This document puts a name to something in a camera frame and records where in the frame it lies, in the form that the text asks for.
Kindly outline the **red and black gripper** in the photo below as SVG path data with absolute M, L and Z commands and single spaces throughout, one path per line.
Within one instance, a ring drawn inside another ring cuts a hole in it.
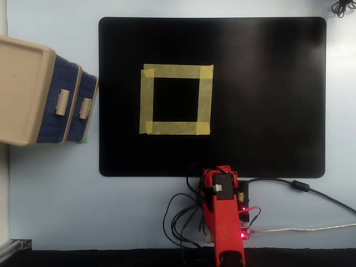
M 203 192 L 215 192 L 217 200 L 233 200 L 234 188 L 238 187 L 238 173 L 233 171 L 229 165 L 218 166 L 218 173 L 211 181 L 211 174 L 214 169 L 205 169 L 202 175 Z

